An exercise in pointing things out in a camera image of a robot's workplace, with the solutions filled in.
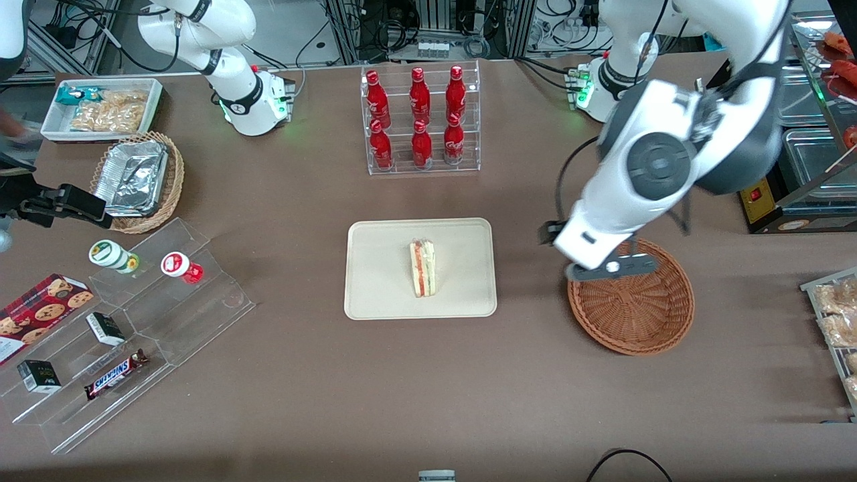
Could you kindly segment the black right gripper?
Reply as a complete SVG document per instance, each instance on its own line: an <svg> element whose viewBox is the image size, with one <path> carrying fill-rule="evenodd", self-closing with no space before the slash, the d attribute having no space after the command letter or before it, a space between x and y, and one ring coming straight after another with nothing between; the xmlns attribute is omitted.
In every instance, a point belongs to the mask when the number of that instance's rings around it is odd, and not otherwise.
<svg viewBox="0 0 857 482"><path fill-rule="evenodd" d="M35 180L33 163L18 161L10 155L1 155L1 171L3 217L40 226L51 226L55 217L70 218L111 228L113 217L106 211L106 202L98 196L72 184L61 184L59 188L43 186Z"/></svg>

